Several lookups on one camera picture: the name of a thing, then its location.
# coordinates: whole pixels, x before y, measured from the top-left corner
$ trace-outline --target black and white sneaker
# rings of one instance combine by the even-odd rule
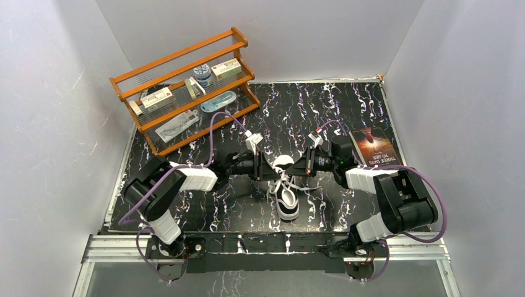
[[[293,159],[288,155],[280,155],[276,158],[272,167],[281,178],[276,181],[269,181],[269,189],[266,192],[267,196],[273,196],[277,206],[277,214],[281,220],[287,221],[295,220],[299,216],[299,201],[290,189],[291,187],[298,188],[295,185],[295,177],[284,173],[292,165]]]

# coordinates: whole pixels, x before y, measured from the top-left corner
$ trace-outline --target white box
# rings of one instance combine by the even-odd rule
[[[158,90],[155,93],[151,93],[150,95],[147,95],[141,99],[142,104],[147,109],[147,111],[157,110],[163,106],[166,106],[170,102],[173,102],[174,100],[175,96],[173,96],[168,87]]]
[[[230,77],[233,74],[237,74],[241,72],[242,67],[241,63],[237,61],[237,59],[231,59],[224,63],[220,63],[219,65],[215,65],[212,67],[212,71],[217,77],[217,80],[225,79],[226,77]]]

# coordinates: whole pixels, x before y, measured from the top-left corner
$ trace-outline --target wooden shelf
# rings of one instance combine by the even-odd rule
[[[246,65],[240,54],[240,48],[246,46],[248,46],[248,41],[244,35],[233,27],[229,31],[223,32],[196,45],[177,51],[118,77],[110,78],[115,93],[128,108],[138,130],[145,135],[155,154],[165,156],[182,145],[186,145],[191,141],[202,137],[205,132],[196,132],[185,139],[179,139],[179,142],[167,147],[167,144],[161,144],[158,142],[160,138],[156,135],[153,128],[159,127],[173,117],[195,108],[201,103],[204,103],[227,90],[237,90],[237,88],[239,88],[238,92],[244,93],[251,102],[251,104],[244,107],[242,110],[236,111],[234,115],[235,117],[243,116],[247,112],[261,106],[259,100],[253,95],[253,93],[251,93],[247,84],[248,81],[255,78],[255,75]],[[211,66],[213,66],[214,64],[227,61],[231,58],[236,58],[239,61],[242,71],[220,81],[217,81],[215,76],[212,75],[212,83],[204,88],[206,95],[195,100],[192,100],[184,80],[176,84],[170,84],[170,80],[172,79],[180,79],[180,77],[187,79],[193,73],[193,68],[199,65],[213,62],[213,64],[211,64]],[[171,92],[175,96],[174,102],[171,102],[153,112],[148,112],[139,100],[136,103],[142,110],[143,115],[136,116],[135,112],[133,112],[129,105],[128,100],[130,100],[130,97],[159,85],[169,85]],[[214,124],[214,129],[222,127],[230,121],[232,121],[231,118],[229,118],[229,120],[224,119],[217,124]]]
[[[246,113],[255,110],[259,107],[257,102],[251,100],[251,98],[240,88],[232,89],[237,93],[238,98],[231,104],[227,105],[221,111],[228,111],[233,114],[236,118],[245,115]],[[205,136],[209,133],[210,120],[213,116],[213,113],[205,113],[200,108],[195,109],[198,112],[199,121],[196,124],[193,124],[184,133],[179,134],[174,139],[164,142],[155,132],[156,128],[161,125],[155,126],[152,129],[149,129],[146,134],[151,139],[152,147],[155,147],[156,151],[160,155],[167,155],[168,153],[177,150],[179,147],[182,147],[190,142],[197,140],[198,138]],[[220,128],[225,124],[228,124],[232,121],[231,118],[221,116],[217,118],[216,123],[214,124],[213,129]]]

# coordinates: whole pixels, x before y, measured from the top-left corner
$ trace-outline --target black table surface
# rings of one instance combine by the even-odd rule
[[[281,154],[298,160],[306,147],[313,144],[308,134],[330,119],[340,121],[347,131],[382,128],[400,155],[379,83],[251,84],[250,88],[262,106],[240,121],[251,132],[263,135],[258,147],[266,153],[269,162]],[[238,108],[238,104],[232,103],[225,110],[234,113]],[[336,125],[325,129],[323,148],[328,150],[329,139],[340,133]],[[214,131],[215,148],[244,151],[244,139],[234,124]],[[167,158],[182,164],[200,164],[209,158],[209,150],[209,136],[205,136]],[[153,155],[137,131],[121,185]],[[254,182],[247,176],[230,178],[230,184],[217,192],[181,192],[170,210],[183,231],[262,233],[347,231],[353,223],[378,212],[375,196],[341,188],[330,173],[319,172],[315,178],[303,179],[303,182],[311,187],[321,186],[321,189],[297,194],[299,217],[292,222],[279,219],[275,203],[267,200],[267,183]],[[131,208],[122,192],[118,195],[109,231],[135,233],[138,226],[117,224]]]

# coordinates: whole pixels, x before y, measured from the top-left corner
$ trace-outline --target white wall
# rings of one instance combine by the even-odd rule
[[[103,223],[131,69],[94,0],[0,1],[0,295],[70,296]]]
[[[257,81],[384,74],[423,0],[97,0],[132,67],[237,27]]]
[[[410,165],[445,195],[464,296],[522,296],[525,2],[426,0],[386,74]]]

